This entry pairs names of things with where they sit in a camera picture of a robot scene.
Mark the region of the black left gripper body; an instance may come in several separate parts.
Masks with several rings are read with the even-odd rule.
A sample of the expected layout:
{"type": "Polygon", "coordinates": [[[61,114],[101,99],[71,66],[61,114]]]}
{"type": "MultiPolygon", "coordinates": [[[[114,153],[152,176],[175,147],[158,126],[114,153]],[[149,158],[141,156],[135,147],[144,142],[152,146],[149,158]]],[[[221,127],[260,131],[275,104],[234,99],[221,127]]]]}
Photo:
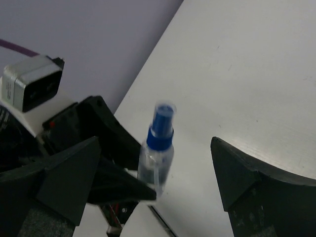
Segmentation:
{"type": "Polygon", "coordinates": [[[42,124],[33,136],[4,106],[0,107],[0,169],[11,170],[59,153],[80,142],[76,103],[42,124]]]}

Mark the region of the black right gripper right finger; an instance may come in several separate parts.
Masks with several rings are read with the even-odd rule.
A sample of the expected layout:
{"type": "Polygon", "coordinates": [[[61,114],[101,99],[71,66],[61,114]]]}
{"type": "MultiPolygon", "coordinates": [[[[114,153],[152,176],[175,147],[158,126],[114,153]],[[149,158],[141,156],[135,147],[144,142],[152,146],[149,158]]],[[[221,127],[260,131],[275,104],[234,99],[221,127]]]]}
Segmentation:
{"type": "Polygon", "coordinates": [[[236,237],[314,237],[316,181],[254,158],[213,137],[223,209],[236,237]]]}

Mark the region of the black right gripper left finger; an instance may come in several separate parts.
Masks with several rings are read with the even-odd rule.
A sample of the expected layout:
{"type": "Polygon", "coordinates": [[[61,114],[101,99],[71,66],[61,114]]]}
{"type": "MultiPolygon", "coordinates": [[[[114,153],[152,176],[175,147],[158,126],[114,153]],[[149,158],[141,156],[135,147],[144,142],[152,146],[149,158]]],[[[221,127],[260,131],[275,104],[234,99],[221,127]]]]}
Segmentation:
{"type": "Polygon", "coordinates": [[[71,237],[80,225],[101,149],[89,138],[0,175],[2,237],[71,237]]]}

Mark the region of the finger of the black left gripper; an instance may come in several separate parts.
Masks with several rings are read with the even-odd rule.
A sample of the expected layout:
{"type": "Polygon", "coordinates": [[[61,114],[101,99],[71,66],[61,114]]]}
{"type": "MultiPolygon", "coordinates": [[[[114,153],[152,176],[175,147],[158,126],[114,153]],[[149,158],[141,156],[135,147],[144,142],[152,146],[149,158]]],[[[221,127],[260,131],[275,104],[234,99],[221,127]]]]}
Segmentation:
{"type": "Polygon", "coordinates": [[[116,165],[137,170],[140,143],[124,129],[101,96],[89,96],[76,111],[81,138],[97,136],[102,155],[116,165]]]}
{"type": "Polygon", "coordinates": [[[102,157],[87,202],[106,205],[125,201],[156,200],[156,192],[123,168],[102,157]]]}

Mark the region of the clear spray bottle blue cap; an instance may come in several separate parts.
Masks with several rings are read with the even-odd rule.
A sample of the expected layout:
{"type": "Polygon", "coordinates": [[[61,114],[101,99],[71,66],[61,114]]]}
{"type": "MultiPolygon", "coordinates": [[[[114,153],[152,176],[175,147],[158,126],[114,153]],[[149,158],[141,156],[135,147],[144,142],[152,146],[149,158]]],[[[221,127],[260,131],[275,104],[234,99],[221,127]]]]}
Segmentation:
{"type": "Polygon", "coordinates": [[[141,145],[137,179],[160,197],[174,157],[173,117],[176,107],[170,102],[157,102],[146,140],[141,145]]]}

